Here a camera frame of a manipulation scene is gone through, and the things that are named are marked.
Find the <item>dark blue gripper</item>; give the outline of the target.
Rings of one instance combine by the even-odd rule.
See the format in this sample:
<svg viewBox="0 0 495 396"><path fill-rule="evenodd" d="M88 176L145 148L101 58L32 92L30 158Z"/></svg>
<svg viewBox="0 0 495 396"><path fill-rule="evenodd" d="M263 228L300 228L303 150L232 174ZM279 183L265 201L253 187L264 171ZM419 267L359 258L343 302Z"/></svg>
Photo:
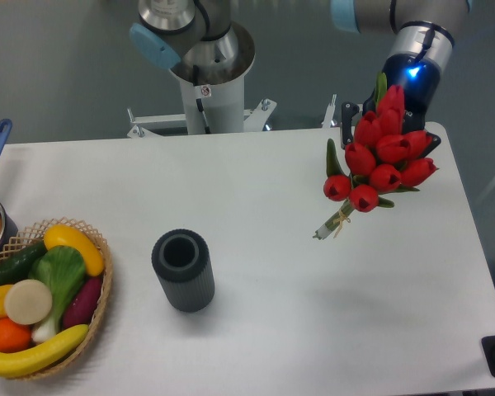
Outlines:
<svg viewBox="0 0 495 396"><path fill-rule="evenodd" d="M387 87L399 85L403 88L405 116L402 133L420 131L419 158L425 158L441 144L441 138L423 130L431 100L441 80L440 69L426 59L416 61L410 54L390 56L382 68L387 78ZM340 139L342 149L354 140L352 121L361 112L353 102L344 101L341 105Z"/></svg>

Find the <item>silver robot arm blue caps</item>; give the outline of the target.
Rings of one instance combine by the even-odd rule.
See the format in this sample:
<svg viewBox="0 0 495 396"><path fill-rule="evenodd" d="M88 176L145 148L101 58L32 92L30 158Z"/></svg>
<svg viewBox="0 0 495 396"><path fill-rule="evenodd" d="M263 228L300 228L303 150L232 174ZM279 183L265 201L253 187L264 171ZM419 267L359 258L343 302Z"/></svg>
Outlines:
<svg viewBox="0 0 495 396"><path fill-rule="evenodd" d="M392 32L384 86L404 90L403 131L420 130L455 46L469 1L333 1L343 31ZM228 1L142 1L130 27L134 47L179 82L189 134L262 131L276 104L244 106L244 78L255 59L249 32L231 18Z"/></svg>

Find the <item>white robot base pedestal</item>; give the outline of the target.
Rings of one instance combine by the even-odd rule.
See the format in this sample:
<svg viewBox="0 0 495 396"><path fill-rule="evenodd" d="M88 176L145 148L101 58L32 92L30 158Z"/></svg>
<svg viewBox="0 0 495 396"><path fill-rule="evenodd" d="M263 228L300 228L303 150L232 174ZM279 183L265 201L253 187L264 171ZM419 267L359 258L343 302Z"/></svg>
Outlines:
<svg viewBox="0 0 495 396"><path fill-rule="evenodd" d="M188 134L225 134L269 130L277 103L263 98L252 109L244 107L244 79L255 60L254 41L233 22L216 40L203 40L179 55L174 45L149 28L130 28L134 47L154 66L168 70L178 81L184 115L140 117L137 126L172 128L178 122Z"/></svg>

